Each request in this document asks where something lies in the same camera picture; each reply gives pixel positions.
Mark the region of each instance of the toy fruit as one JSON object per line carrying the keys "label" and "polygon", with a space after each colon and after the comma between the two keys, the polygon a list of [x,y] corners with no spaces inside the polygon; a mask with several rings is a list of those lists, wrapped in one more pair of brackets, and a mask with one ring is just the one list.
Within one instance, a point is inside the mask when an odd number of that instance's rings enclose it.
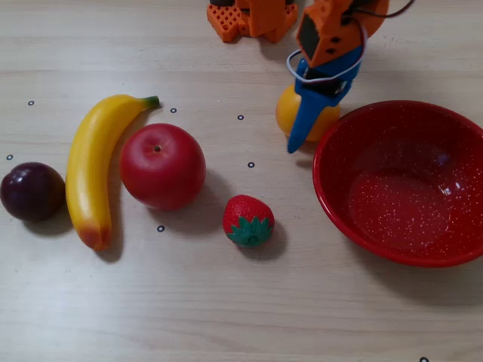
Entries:
{"label": "toy fruit", "polygon": [[16,166],[4,177],[0,190],[5,209],[23,221],[48,219],[66,200],[62,177],[52,167],[38,162]]}
{"label": "toy fruit", "polygon": [[137,115],[158,106],[158,97],[112,96],[99,102],[77,130],[67,165],[67,206],[78,236],[94,250],[106,249],[110,241],[107,177],[115,144]]}
{"label": "toy fruit", "polygon": [[148,207],[164,211],[187,205],[206,177],[203,151],[185,130],[172,124],[141,128],[123,146],[121,179]]}
{"label": "toy fruit", "polygon": [[226,236],[240,247],[256,247],[272,236],[275,219],[262,201],[238,195],[228,201],[223,215]]}
{"label": "toy fruit", "polygon": [[[295,93],[295,86],[290,85],[284,90],[278,99],[277,108],[275,111],[275,116],[277,119],[278,126],[287,137],[290,136],[292,127],[295,123],[295,118],[299,112],[300,102],[302,97]],[[314,127],[307,136],[306,141],[308,142],[318,142],[325,131],[335,122],[339,120],[340,117],[340,106],[335,107],[325,107]]]}

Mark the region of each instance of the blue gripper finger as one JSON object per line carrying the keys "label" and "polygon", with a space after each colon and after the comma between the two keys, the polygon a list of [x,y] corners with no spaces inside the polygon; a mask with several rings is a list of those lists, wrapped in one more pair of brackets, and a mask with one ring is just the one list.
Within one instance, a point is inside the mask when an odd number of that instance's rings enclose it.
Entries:
{"label": "blue gripper finger", "polygon": [[318,115],[321,114],[326,105],[323,97],[302,97],[297,118],[295,118],[294,126],[288,138],[288,153],[294,153],[303,145]]}

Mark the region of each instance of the red apple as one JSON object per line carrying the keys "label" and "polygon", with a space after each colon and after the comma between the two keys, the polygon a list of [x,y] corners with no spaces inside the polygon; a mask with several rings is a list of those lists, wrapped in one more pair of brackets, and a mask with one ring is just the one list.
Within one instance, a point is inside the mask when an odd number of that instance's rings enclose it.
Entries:
{"label": "red apple", "polygon": [[206,163],[201,147],[185,130],[151,124],[124,144],[120,173],[138,201],[168,211],[189,204],[200,192]]}

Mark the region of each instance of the green strawberry calyx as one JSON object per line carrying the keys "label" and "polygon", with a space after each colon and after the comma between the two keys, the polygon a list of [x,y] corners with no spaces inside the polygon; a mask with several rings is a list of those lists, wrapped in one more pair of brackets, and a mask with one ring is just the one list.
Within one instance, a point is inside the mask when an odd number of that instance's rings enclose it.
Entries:
{"label": "green strawberry calyx", "polygon": [[238,218],[239,228],[232,225],[232,234],[226,234],[228,238],[240,247],[257,247],[272,236],[273,227],[269,226],[269,218],[260,222],[255,216],[251,222],[243,216]]}

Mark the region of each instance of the banana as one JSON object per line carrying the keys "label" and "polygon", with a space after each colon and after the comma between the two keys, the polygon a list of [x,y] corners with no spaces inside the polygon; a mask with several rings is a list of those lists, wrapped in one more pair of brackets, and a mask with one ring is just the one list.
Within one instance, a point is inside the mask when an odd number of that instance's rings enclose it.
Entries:
{"label": "banana", "polygon": [[106,98],[85,116],[75,134],[67,164],[67,206],[78,236],[96,251],[110,244],[107,178],[115,144],[136,116],[158,106],[158,97]]}

